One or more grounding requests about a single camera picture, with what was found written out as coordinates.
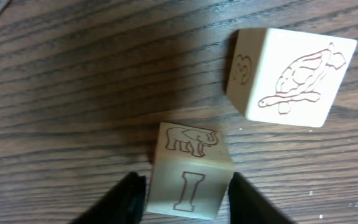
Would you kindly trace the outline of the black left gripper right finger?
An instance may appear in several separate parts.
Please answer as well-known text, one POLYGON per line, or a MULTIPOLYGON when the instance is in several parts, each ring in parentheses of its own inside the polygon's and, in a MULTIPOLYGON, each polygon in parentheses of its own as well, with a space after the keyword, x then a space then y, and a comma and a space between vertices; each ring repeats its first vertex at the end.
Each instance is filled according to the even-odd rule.
POLYGON ((228 188, 230 224, 293 224, 240 172, 235 172, 228 188))

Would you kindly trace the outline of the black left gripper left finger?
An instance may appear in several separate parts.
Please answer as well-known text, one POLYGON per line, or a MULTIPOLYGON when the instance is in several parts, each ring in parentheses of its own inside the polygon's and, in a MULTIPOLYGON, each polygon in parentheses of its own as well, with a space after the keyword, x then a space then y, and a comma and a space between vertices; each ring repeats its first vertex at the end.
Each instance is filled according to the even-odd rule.
POLYGON ((146 176, 128 173, 71 224, 139 224, 146 196, 146 176))

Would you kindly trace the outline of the wooden elephant block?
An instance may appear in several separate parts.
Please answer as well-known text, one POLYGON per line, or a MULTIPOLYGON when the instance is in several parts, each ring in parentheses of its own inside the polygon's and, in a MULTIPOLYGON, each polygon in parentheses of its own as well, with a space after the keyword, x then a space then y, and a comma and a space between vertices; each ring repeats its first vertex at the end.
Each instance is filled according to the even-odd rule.
POLYGON ((160 123, 146 210, 213 220, 234 173, 217 129, 160 123))

